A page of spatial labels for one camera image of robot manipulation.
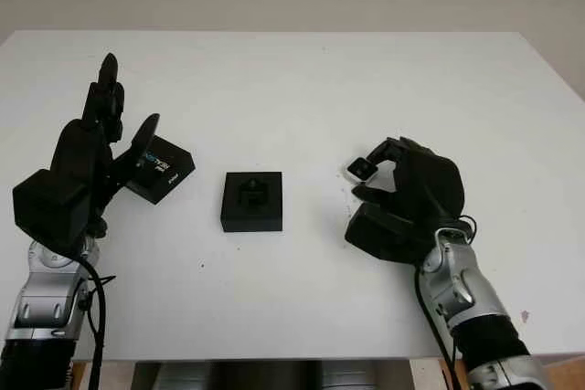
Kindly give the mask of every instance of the robotic hand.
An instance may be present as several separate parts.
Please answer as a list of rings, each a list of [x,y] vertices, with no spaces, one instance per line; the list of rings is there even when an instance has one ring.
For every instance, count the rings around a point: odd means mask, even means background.
[[[366,185],[386,160],[396,163],[394,193]],[[444,319],[473,390],[551,389],[542,366],[518,339],[494,288],[479,270],[471,247],[476,224],[461,215],[463,183],[455,163],[409,139],[388,138],[347,171],[360,182],[353,194],[364,203],[349,222],[346,240],[376,258],[416,268],[417,298],[453,387],[459,389],[459,382],[433,319]]]
[[[16,225],[34,241],[28,251],[29,276],[20,291],[5,337],[0,390],[66,389],[70,359],[83,316],[90,310],[95,283],[100,305],[90,389],[100,381],[105,334],[104,279],[93,267],[95,239],[105,237],[104,208],[142,165],[159,115],[144,121],[128,151],[116,159],[110,144],[122,138],[124,90],[116,81],[118,63],[103,60],[92,82],[81,119],[59,136],[50,169],[41,169],[13,190]]]

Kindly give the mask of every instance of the black cable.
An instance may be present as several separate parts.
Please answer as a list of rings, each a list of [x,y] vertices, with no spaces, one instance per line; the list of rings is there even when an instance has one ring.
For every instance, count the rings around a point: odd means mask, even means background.
[[[472,237],[469,239],[469,243],[473,243],[475,235],[477,235],[477,221],[475,221],[475,218],[473,218],[471,215],[461,215],[459,216],[459,219],[467,219],[467,222],[471,222],[473,224]]]
[[[445,388],[449,388],[449,381],[447,380],[447,374],[445,373],[445,369],[441,368],[442,380],[445,383]]]
[[[455,373],[455,366],[447,353],[447,348],[445,344],[442,342],[442,338],[439,335],[439,330],[435,325],[431,315],[429,314],[429,310],[427,309],[427,305],[424,303],[424,299],[422,298],[422,293],[420,292],[420,268],[417,267],[414,272],[414,292],[417,295],[417,300],[419,301],[420,308],[422,309],[422,313],[424,314],[429,326],[431,327],[432,335],[435,338],[437,344],[439,344],[439,349],[441,350],[441,355],[447,364],[447,368],[449,369],[449,375],[451,376],[452,382],[452,390],[461,390],[461,384],[459,383],[459,378],[457,378],[457,373]]]
[[[93,282],[95,283],[95,291],[98,293],[98,305],[100,307],[100,319],[98,321],[98,329],[95,331],[95,327],[93,325],[93,321],[91,321],[90,326],[92,326],[93,337],[95,340],[95,347],[93,349],[93,359],[91,361],[91,373],[90,373],[90,384],[88,386],[89,390],[98,390],[100,386],[100,373],[101,373],[101,360],[103,358],[103,340],[105,338],[106,333],[106,295],[103,291],[103,284],[101,283],[101,278],[95,268],[83,257],[79,257],[73,259],[78,262],[83,268],[90,273]]]
[[[457,355],[457,346],[455,345],[455,340],[453,340],[453,350],[451,352],[451,364],[455,367],[455,358]]]
[[[100,278],[101,285],[104,287],[114,279],[116,279],[115,276],[105,276],[103,278]],[[94,338],[97,334],[97,330],[95,329],[95,323],[93,322],[93,316],[91,315],[91,305],[93,304],[93,294],[95,293],[95,291],[96,289],[94,288],[88,293],[88,322],[90,323],[90,329],[91,332],[93,333]]]

